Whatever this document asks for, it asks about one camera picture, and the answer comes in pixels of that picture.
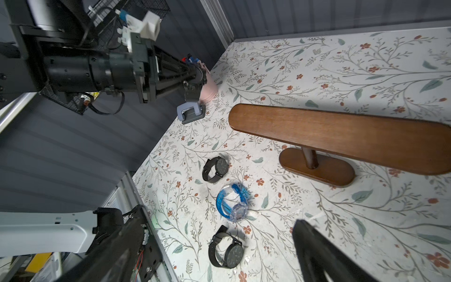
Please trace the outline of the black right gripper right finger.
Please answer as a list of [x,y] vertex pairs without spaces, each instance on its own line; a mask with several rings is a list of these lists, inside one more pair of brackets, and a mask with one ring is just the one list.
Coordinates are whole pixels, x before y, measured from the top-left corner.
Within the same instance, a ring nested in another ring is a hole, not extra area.
[[296,221],[292,238],[305,282],[376,281],[307,221]]

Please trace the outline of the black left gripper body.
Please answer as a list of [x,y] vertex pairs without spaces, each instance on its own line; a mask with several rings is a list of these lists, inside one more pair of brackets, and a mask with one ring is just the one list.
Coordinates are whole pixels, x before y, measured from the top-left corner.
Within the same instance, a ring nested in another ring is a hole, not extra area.
[[140,103],[176,90],[196,102],[207,83],[203,68],[155,45],[160,18],[139,20],[106,7],[107,19],[125,22],[120,42],[127,50],[99,49],[99,26],[82,1],[5,1],[14,44],[1,44],[1,93],[134,92]]

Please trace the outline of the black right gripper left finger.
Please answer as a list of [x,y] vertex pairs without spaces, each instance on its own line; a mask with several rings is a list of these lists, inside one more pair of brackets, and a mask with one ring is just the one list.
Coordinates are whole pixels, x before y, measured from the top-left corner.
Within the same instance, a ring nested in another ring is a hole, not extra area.
[[98,208],[95,235],[86,257],[59,282],[128,282],[142,248],[146,223],[142,208],[122,214],[119,209]]

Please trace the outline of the brown wooden watch stand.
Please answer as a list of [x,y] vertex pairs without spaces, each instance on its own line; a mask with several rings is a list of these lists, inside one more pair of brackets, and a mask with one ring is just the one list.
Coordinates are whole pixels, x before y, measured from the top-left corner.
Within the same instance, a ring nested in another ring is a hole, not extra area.
[[279,156],[285,170],[338,188],[355,178],[348,159],[418,175],[451,170],[451,129],[442,123],[238,104],[229,125],[289,144]]

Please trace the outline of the black slim watch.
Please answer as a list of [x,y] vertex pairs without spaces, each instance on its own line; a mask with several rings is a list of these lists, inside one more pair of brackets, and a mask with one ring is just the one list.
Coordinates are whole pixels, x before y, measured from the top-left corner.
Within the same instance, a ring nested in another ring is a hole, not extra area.
[[202,177],[205,182],[217,183],[229,171],[229,164],[221,156],[208,159],[202,170]]

